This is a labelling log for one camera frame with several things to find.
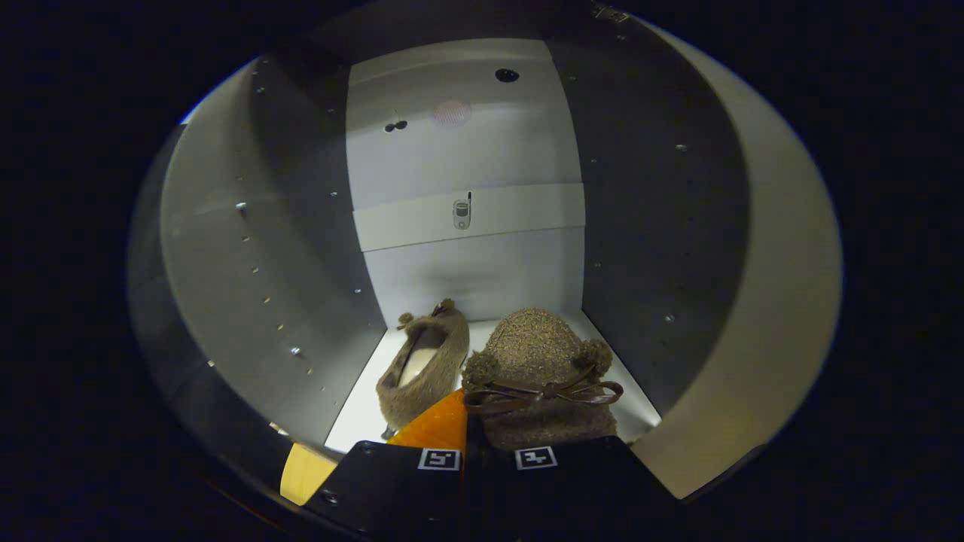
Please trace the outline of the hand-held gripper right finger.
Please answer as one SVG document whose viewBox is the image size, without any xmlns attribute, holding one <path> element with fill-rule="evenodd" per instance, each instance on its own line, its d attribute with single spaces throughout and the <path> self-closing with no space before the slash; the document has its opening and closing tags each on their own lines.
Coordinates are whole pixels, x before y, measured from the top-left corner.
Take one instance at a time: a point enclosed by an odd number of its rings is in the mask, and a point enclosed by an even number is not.
<svg viewBox="0 0 964 542">
<path fill-rule="evenodd" d="M 478 447 L 465 466 L 467 531 L 647 531 L 678 506 L 617 437 Z"/>
</svg>

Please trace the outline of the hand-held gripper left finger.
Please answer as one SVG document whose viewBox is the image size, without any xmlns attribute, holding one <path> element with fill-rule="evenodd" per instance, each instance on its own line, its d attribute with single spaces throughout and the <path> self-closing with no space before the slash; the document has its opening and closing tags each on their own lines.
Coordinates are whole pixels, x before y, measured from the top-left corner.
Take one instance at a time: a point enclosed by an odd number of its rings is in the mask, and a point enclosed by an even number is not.
<svg viewBox="0 0 964 542">
<path fill-rule="evenodd" d="M 355 443 L 304 507 L 348 531 L 452 531 L 467 445 L 462 397 L 451 392 L 388 443 Z"/>
</svg>

